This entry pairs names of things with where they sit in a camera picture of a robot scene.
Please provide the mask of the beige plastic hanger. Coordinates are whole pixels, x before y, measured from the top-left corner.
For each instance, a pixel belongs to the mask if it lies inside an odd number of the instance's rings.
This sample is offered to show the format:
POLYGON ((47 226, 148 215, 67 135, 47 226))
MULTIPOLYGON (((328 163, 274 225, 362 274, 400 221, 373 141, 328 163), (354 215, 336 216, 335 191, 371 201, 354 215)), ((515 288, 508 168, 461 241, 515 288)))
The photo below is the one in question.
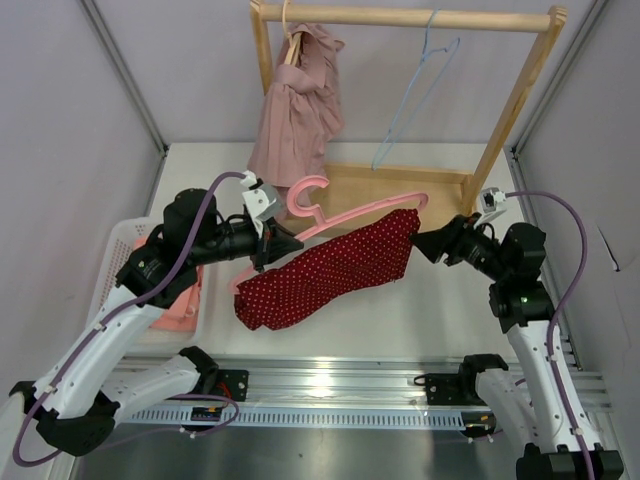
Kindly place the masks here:
POLYGON ((284 36, 288 42, 288 50, 285 55, 284 63, 286 65, 295 66, 299 62, 300 51, 302 47, 302 33, 296 32, 292 33, 288 27, 287 22, 287 9, 290 5, 290 0, 284 0, 281 9, 281 24, 284 36))

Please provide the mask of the red polka dot cloth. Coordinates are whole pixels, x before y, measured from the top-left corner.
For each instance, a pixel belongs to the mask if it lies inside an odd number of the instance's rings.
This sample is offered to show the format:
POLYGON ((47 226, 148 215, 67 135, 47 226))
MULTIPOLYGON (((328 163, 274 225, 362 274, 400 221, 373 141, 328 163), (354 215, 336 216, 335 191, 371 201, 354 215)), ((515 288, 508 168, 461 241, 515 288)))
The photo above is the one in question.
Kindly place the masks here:
POLYGON ((234 311, 250 330, 292 327, 345 294, 404 277, 421 226, 415 209, 380 220, 299 254, 237 287, 234 311))

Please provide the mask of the pink skirt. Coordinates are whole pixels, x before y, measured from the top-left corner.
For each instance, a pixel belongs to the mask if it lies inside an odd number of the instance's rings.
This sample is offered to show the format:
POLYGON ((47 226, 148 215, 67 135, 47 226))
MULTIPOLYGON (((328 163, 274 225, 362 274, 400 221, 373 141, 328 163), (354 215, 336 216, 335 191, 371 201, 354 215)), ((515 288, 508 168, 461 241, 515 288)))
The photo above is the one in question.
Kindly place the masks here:
POLYGON ((257 177, 281 189, 322 175, 326 146, 344 128, 338 70, 344 42, 321 24, 299 23, 290 31, 301 35, 299 63, 285 62, 284 43, 248 162, 257 177))

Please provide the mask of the pink plastic hanger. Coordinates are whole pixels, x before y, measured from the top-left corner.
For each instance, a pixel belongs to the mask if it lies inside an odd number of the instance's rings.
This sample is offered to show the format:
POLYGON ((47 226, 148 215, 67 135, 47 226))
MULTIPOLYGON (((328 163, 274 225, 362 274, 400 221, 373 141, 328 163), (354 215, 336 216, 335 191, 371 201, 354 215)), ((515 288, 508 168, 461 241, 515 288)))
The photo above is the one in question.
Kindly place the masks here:
POLYGON ((408 170, 379 173, 367 166, 328 166, 324 176, 306 176, 288 189, 285 215, 276 219, 302 242, 318 236, 334 238, 401 205, 423 211, 429 196, 412 191, 411 182, 408 170))

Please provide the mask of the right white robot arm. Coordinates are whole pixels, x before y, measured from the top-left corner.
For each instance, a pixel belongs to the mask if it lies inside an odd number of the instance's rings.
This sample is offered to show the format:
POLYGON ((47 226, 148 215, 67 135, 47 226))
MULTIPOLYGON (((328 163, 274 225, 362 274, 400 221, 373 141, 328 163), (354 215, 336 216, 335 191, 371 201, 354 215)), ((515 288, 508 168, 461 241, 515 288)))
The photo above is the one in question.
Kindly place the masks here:
POLYGON ((573 384, 554 320, 555 309, 539 277, 546 235, 515 223, 502 240, 487 236, 480 216, 456 216, 446 226, 412 235, 432 263, 466 262, 491 280, 489 305, 516 353, 525 391, 497 354, 468 355, 456 380, 468 403, 483 401, 509 440, 521 449, 519 479, 619 479, 621 455, 604 447, 573 384))

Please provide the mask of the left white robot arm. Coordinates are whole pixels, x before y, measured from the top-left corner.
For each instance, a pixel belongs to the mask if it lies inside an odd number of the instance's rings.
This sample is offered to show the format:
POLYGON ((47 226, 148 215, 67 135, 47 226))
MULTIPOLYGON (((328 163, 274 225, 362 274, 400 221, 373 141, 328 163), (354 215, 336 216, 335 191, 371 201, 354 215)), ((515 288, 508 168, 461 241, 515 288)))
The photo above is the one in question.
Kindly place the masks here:
POLYGON ((101 445, 127 417, 167 398, 204 400, 220 393, 218 364, 202 349, 185 347, 130 382, 110 375, 130 346, 198 281, 201 266, 248 257, 262 269, 302 248, 276 216, 283 204, 270 185, 243 194, 240 214, 222 218, 204 189, 176 195, 163 221, 134 249, 94 321, 51 371, 12 391, 24 399, 28 420, 57 452, 79 457, 101 445))

